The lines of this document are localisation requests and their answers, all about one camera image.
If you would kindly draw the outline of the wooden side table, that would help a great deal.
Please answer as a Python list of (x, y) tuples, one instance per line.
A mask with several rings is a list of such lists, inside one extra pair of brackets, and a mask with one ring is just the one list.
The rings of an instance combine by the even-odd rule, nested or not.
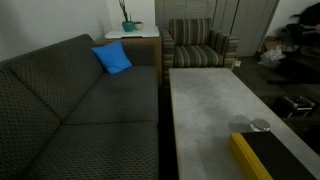
[(162, 78), (162, 38), (123, 38), (121, 39), (127, 57), (134, 66), (155, 66), (158, 85)]

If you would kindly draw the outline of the blue throw pillow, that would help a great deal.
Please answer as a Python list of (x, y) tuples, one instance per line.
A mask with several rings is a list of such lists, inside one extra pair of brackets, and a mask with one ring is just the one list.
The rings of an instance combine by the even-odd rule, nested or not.
[(120, 41), (115, 41), (100, 47), (93, 47), (92, 51), (109, 74), (119, 73), (132, 66)]

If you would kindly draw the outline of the silver candle tin lid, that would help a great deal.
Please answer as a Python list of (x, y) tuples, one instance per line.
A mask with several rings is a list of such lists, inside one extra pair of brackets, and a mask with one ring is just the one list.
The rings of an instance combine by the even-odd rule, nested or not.
[(250, 122), (250, 127), (256, 132), (266, 132), (270, 130), (271, 125), (266, 120), (255, 119)]

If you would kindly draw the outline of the black box on floor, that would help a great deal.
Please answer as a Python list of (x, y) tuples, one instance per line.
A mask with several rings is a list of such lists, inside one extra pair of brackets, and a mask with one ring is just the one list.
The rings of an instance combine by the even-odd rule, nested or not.
[(319, 103), (308, 96), (283, 96), (275, 100), (271, 109), (279, 117), (308, 117), (318, 108)]

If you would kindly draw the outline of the small white plant pot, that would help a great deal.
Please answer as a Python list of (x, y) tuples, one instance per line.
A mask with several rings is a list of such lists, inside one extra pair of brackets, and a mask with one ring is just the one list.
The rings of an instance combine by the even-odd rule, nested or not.
[(143, 28), (143, 22), (135, 22), (134, 23), (134, 25), (135, 25), (135, 30), (141, 30), (142, 28)]

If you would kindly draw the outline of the teal plant pot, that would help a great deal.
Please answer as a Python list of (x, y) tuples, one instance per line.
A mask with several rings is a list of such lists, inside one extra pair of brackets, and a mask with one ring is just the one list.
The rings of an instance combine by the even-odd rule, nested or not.
[(135, 29), (135, 24), (132, 21), (123, 21), (122, 28), (125, 32), (132, 32)]

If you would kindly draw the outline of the cardboard box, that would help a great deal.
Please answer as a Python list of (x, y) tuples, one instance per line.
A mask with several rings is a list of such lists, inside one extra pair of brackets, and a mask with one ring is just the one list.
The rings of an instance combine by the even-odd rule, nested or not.
[(273, 36), (267, 36), (262, 45), (262, 52), (266, 52), (271, 49), (275, 49), (278, 45), (282, 45), (282, 41)]

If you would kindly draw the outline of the grey coffee table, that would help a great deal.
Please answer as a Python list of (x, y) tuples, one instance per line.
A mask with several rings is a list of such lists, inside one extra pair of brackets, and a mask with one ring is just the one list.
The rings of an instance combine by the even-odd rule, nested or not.
[(229, 148), (232, 133), (263, 119), (316, 178), (320, 158), (227, 68), (169, 71), (179, 180), (244, 180)]

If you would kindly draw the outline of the dark clothes pile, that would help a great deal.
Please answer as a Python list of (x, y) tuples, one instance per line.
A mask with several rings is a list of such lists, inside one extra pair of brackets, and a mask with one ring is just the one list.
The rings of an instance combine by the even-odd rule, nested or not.
[(280, 31), (280, 37), (286, 48), (294, 52), (320, 57), (320, 3), (307, 7), (302, 13), (294, 14), (297, 23), (287, 24)]

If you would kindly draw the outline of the dark grey fabric sofa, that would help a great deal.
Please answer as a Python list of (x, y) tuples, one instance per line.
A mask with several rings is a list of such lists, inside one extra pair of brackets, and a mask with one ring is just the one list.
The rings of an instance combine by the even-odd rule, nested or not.
[(0, 180), (159, 180), (155, 66), (109, 74), (83, 34), (0, 68)]

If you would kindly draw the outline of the white plastic bag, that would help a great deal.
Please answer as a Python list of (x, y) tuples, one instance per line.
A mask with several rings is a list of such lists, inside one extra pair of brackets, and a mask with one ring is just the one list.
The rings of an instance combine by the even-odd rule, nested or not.
[(280, 60), (285, 58), (286, 55), (281, 50), (269, 50), (261, 55), (259, 63), (268, 68), (275, 69), (280, 65)]

